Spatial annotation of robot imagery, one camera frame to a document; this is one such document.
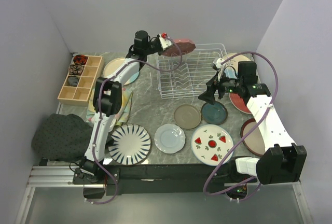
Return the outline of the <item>pink polka dot plate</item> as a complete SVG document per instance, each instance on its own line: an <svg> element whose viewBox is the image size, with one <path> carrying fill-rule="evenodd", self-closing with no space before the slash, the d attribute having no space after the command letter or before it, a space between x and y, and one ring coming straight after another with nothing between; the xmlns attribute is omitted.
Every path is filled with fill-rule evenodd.
<svg viewBox="0 0 332 224"><path fill-rule="evenodd" d="M190 39L174 39L176 45L171 46L166 51L164 51L161 55L166 57L178 57L180 54L186 55L195 50L196 45Z"/></svg>

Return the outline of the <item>light blue scalloped plate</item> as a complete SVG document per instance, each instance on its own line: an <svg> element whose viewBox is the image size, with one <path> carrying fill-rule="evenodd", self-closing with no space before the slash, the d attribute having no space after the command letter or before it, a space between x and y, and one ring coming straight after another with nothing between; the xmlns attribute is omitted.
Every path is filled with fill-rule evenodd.
<svg viewBox="0 0 332 224"><path fill-rule="evenodd" d="M156 130L154 142L160 151L174 154L183 149L186 143L186 136L179 126L164 124Z"/></svg>

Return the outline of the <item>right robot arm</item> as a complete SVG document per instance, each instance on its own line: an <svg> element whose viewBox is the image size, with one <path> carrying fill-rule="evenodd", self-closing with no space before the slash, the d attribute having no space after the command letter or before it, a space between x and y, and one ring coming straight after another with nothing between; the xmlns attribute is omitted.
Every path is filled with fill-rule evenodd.
<svg viewBox="0 0 332 224"><path fill-rule="evenodd" d="M223 59L214 61L212 67L216 75L207 82L207 90L198 98L214 104L216 93L220 99L225 93L238 95L253 115L265 146L265 153L259 159L237 158L235 165L228 169L229 179L239 182L247 174L257 177L264 185L298 182L307 151L303 145L297 145L284 128L268 87L258 83L256 63L239 62L236 78L225 75Z"/></svg>

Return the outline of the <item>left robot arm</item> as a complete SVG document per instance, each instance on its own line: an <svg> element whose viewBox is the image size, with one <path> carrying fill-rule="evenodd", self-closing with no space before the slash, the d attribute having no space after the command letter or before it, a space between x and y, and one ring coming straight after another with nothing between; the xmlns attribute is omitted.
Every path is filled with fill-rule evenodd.
<svg viewBox="0 0 332 224"><path fill-rule="evenodd" d="M99 183L105 172L101 162L105 158L105 145L110 127L122 105L122 85L147 64L147 56L162 54L172 46L167 34L150 37L146 31L135 33L134 44L124 62L111 75L96 80L93 106L94 126L89 146L79 163L80 172L91 183Z"/></svg>

